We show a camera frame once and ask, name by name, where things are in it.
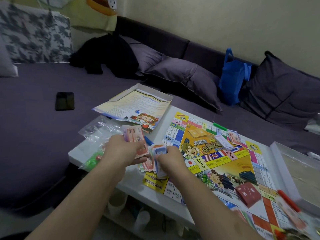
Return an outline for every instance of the person's left hand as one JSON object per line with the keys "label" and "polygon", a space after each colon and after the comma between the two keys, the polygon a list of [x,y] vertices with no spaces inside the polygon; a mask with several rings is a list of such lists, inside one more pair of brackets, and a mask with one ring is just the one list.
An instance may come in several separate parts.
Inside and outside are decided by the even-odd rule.
{"label": "person's left hand", "polygon": [[134,159],[137,151],[144,146],[144,141],[126,142],[123,135],[114,135],[105,145],[105,151],[99,165],[108,165],[118,170],[119,181],[123,178],[126,167],[144,163],[147,158]]}

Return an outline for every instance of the green pen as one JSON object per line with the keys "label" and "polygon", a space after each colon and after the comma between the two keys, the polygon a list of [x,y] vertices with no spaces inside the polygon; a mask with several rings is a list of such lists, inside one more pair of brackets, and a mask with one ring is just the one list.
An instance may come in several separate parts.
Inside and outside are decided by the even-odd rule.
{"label": "green pen", "polygon": [[219,124],[217,124],[217,123],[213,123],[213,125],[215,126],[215,127],[217,127],[217,128],[219,128],[219,129],[222,129],[222,130],[224,130],[224,131],[227,131],[227,128],[225,128],[225,127],[223,127],[223,126],[221,126],[221,125],[219,125]]}

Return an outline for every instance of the hand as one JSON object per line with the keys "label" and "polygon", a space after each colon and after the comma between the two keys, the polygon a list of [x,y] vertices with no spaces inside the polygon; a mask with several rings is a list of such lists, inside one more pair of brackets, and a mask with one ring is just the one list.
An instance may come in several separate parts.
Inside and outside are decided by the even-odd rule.
{"label": "hand", "polygon": [[156,155],[155,159],[170,178],[176,179],[177,176],[189,171],[181,152],[176,146],[167,146],[167,153]]}
{"label": "hand", "polygon": [[147,160],[146,157],[134,159],[137,151],[143,146],[143,141],[126,142],[123,135],[114,135],[106,143],[104,154],[98,165],[113,167],[114,171],[117,171],[118,181],[121,181],[127,166],[144,163]]}

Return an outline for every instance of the blue pen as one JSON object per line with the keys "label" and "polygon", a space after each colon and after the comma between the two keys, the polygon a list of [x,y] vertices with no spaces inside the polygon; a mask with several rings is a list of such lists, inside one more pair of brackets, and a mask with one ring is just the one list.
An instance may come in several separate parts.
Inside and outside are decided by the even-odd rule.
{"label": "blue pen", "polygon": [[152,141],[149,140],[148,137],[144,136],[144,139],[146,140],[146,143],[147,143],[149,146],[151,146],[151,145],[154,144]]}

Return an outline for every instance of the white pillow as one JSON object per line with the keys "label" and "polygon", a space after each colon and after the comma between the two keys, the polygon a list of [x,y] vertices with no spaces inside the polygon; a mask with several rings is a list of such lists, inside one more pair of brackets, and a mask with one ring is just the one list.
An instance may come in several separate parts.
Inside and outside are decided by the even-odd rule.
{"label": "white pillow", "polygon": [[16,77],[18,68],[13,65],[6,45],[0,34],[0,77]]}

